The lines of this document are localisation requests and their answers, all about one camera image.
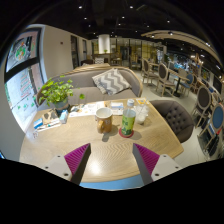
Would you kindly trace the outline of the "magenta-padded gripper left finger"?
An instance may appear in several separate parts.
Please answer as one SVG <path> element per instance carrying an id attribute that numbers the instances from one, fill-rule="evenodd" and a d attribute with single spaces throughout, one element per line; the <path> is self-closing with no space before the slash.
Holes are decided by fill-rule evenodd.
<path id="1" fill-rule="evenodd" d="M 69 152 L 65 156 L 56 155 L 43 166 L 43 169 L 79 185 L 90 154 L 91 144 L 87 143 Z"/>

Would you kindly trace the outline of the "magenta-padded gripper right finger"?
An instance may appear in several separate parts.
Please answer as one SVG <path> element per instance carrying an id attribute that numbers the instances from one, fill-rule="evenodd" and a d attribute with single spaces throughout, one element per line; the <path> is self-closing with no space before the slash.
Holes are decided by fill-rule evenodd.
<path id="1" fill-rule="evenodd" d="M 181 170 L 181 166 L 167 154 L 158 155 L 136 143 L 132 152 L 145 185 Z"/>

